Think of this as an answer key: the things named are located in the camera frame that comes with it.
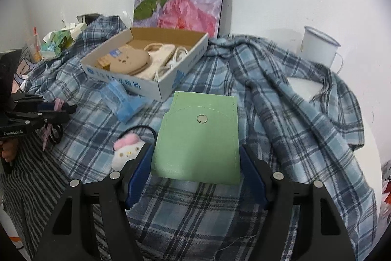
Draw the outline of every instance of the mug handle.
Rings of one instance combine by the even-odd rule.
[[[338,52],[336,52],[336,54],[339,55],[339,57],[341,58],[341,66],[340,66],[338,72],[336,72],[336,74],[339,74],[339,73],[341,72],[341,70],[342,70],[342,67],[343,67],[343,57],[342,57],[341,54],[338,53]]]

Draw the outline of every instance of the plaid fabric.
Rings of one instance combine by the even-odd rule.
[[[78,105],[61,143],[48,150],[69,178],[93,182],[105,177],[118,135],[138,124],[159,130],[169,110],[172,98],[163,104],[150,101],[129,125],[121,124],[101,99],[103,84],[81,69],[83,56],[124,27],[118,17],[101,17],[59,60],[41,62],[30,74],[29,93]],[[287,77],[316,81],[323,88],[306,102],[292,91]],[[363,259],[374,239],[376,204],[353,155],[364,144],[360,108],[337,75],[265,39],[226,37],[210,41],[206,54],[177,90],[238,97],[239,143],[250,144],[273,171],[292,180],[321,180],[345,222],[357,259]],[[138,133],[153,141],[149,132]],[[296,210],[293,215],[283,260],[290,259],[294,244]],[[149,260],[245,260],[264,217],[246,185],[155,176],[150,176],[141,200],[128,212]]]

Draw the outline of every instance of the blue logo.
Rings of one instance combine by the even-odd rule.
[[[181,70],[177,70],[175,80],[173,83],[173,89],[175,89],[179,85],[179,83],[181,83],[181,80],[184,76],[185,76],[184,72],[182,72]]]

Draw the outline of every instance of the green pouch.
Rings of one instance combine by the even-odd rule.
[[[176,92],[162,120],[151,170],[160,177],[238,185],[236,97]]]

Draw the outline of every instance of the human hand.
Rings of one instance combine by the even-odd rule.
[[[18,152],[18,144],[19,140],[17,138],[0,141],[1,156],[7,163],[15,159],[16,153]]]

